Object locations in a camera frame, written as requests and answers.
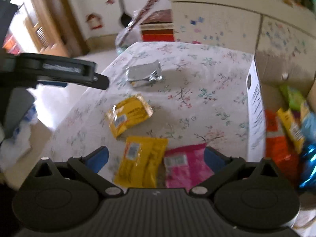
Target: book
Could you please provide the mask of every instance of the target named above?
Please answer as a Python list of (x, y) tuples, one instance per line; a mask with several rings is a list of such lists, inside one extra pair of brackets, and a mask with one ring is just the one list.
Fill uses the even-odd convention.
[(140, 25), (144, 42), (174, 41), (171, 10), (152, 13)]

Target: yellow wrapper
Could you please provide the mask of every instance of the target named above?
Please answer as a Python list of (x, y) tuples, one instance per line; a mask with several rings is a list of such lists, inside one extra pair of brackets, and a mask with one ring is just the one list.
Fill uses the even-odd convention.
[(156, 188), (157, 171), (168, 139), (130, 136), (114, 183), (127, 188)]
[(277, 115), (280, 118), (289, 138), (294, 144), (295, 150), (298, 154), (302, 152), (305, 137), (301, 133), (300, 127), (296, 123), (294, 116), (290, 109), (284, 111), (282, 108), (277, 111)]
[(110, 129), (115, 138), (128, 128), (135, 126), (153, 114), (153, 109), (145, 99), (137, 94), (113, 106), (106, 114)]

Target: white wall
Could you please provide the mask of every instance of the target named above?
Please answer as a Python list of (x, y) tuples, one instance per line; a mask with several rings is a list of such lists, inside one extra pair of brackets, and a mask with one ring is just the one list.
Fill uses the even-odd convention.
[[(117, 34), (123, 29), (119, 23), (121, 10), (118, 0), (115, 0), (115, 3), (111, 5), (106, 4), (106, 1), (107, 0), (69, 0), (85, 39), (101, 35)], [(146, 2), (147, 0), (124, 0), (126, 11), (131, 16), (135, 10), (141, 9)], [(171, 9), (169, 0), (162, 0), (157, 3), (155, 10), (161, 9)], [(86, 23), (86, 16), (93, 12), (103, 18), (103, 28), (90, 30)]]

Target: green snack bag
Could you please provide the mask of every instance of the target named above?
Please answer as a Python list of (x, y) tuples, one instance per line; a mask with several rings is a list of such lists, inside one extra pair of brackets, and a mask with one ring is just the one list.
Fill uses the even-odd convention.
[(301, 95), (300, 91), (288, 85), (281, 85), (280, 90), (284, 98), (289, 103), (290, 109), (294, 111), (301, 111), (301, 104), (306, 100), (303, 95)]

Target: floral tablecloth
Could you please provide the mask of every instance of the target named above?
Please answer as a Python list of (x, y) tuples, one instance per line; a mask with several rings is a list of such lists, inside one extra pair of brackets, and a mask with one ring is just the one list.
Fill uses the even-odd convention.
[[(102, 73), (105, 90), (89, 88), (56, 129), (44, 154), (53, 161), (86, 156), (105, 145), (109, 162), (99, 174), (112, 181), (129, 135), (164, 137), (168, 149), (206, 142), (228, 156), (247, 155), (246, 77), (253, 55), (226, 48), (180, 42), (138, 42)], [(160, 60), (165, 79), (132, 88), (127, 66)], [(141, 93), (154, 110), (147, 121), (115, 139), (105, 113), (115, 103)]]

